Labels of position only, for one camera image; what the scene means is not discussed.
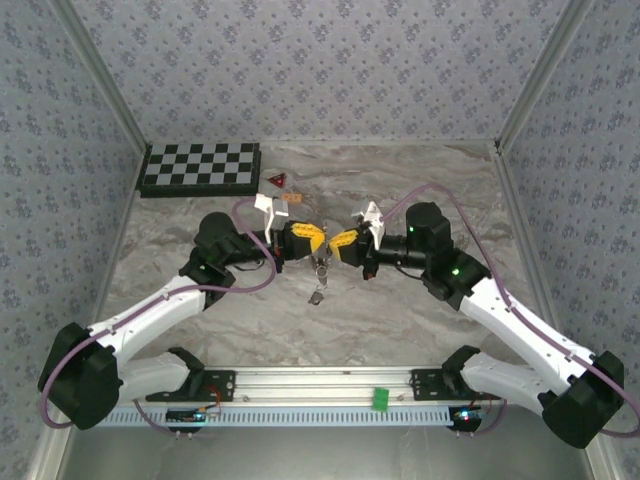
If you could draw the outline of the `silver metal keychain plate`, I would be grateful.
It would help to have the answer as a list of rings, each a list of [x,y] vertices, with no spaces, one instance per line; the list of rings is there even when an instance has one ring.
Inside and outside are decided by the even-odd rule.
[[[324,294],[328,287],[331,252],[328,246],[328,224],[326,221],[322,223],[321,228],[326,234],[326,241],[321,250],[310,257],[310,264],[316,277],[314,291],[321,291]]]

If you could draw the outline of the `black grey checkerboard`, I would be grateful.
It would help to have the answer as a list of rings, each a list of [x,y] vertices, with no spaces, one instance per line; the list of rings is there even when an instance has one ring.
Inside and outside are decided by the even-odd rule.
[[[136,188],[143,198],[237,197],[258,192],[259,143],[147,147]]]

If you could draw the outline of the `left circuit board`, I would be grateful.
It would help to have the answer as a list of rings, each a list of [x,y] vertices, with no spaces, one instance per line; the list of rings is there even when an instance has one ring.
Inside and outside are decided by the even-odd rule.
[[[207,411],[200,408],[175,408],[168,409],[165,414],[167,423],[197,423],[202,424],[207,420]]]

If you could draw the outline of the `grey metal sheet panel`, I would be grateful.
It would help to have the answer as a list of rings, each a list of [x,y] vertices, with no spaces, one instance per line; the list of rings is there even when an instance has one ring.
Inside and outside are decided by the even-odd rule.
[[[525,417],[476,438],[445,428],[147,428],[72,436],[56,480],[594,480],[583,452]]]

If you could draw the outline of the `aluminium side rail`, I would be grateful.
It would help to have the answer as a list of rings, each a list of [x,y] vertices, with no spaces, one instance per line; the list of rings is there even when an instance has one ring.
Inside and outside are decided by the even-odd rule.
[[[542,319],[556,330],[562,330],[562,323],[552,299],[550,287],[535,245],[534,237],[526,216],[514,177],[509,164],[500,149],[491,146],[492,159],[496,166],[498,182],[509,212],[518,245],[519,255],[524,265],[525,274],[533,297],[536,311]]]
[[[98,290],[98,294],[96,297],[94,308],[89,317],[88,323],[93,324],[96,321],[99,321],[101,318],[101,314],[105,305],[105,302],[108,298],[108,293],[110,289],[110,285],[113,279],[113,275],[118,263],[119,255],[121,252],[121,248],[124,242],[124,238],[126,235],[126,229],[129,222],[129,218],[131,215],[131,211],[133,208],[133,204],[136,198],[136,185],[142,171],[142,167],[144,165],[146,157],[146,148],[143,148],[141,155],[138,159],[135,173],[132,177],[132,181],[129,185],[128,195],[126,198],[126,202],[124,204],[124,210],[121,215],[121,218],[118,223],[118,227],[116,230],[116,234],[114,237],[114,243],[111,248],[111,252],[108,258],[108,262],[106,264],[105,275],[100,284],[100,288]]]

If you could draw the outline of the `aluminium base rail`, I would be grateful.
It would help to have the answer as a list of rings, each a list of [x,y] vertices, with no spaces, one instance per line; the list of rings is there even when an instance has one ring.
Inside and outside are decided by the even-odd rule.
[[[251,406],[363,406],[371,403],[375,387],[387,388],[390,391],[389,400],[393,405],[415,402],[441,404],[467,402],[415,401],[409,385],[410,373],[413,369],[425,368],[236,367],[218,370],[237,372],[234,399],[231,402],[244,402]],[[165,373],[153,371],[147,367],[140,373],[127,372],[123,377],[124,385],[121,387],[118,400],[120,405],[127,405],[134,400],[147,402],[145,397],[148,395],[173,392],[180,388],[177,385],[178,374],[175,371]],[[471,376],[464,381],[477,393],[474,399],[485,401],[490,398],[504,398],[513,405],[525,407],[536,406],[537,395],[546,390],[546,385],[531,369],[485,359],[478,365],[471,365]]]

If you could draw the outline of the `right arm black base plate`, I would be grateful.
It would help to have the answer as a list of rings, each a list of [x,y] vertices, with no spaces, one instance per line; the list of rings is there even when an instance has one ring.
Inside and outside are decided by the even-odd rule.
[[[413,369],[409,385],[415,401],[471,401],[477,396],[459,372],[442,368]]]

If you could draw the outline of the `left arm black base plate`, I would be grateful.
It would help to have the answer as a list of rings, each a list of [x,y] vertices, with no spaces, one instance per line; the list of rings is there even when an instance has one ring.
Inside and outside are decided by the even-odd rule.
[[[173,392],[158,392],[145,397],[147,402],[231,402],[234,399],[235,370],[200,370],[191,372],[185,383]]]

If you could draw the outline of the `aluminium frame post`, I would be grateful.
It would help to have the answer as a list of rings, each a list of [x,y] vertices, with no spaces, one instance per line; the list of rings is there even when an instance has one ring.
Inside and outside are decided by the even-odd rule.
[[[71,0],[47,0],[91,79],[132,146],[143,153],[146,141],[134,115],[109,72]]]
[[[595,0],[567,0],[496,138],[499,154],[510,150],[524,128],[594,3]]]

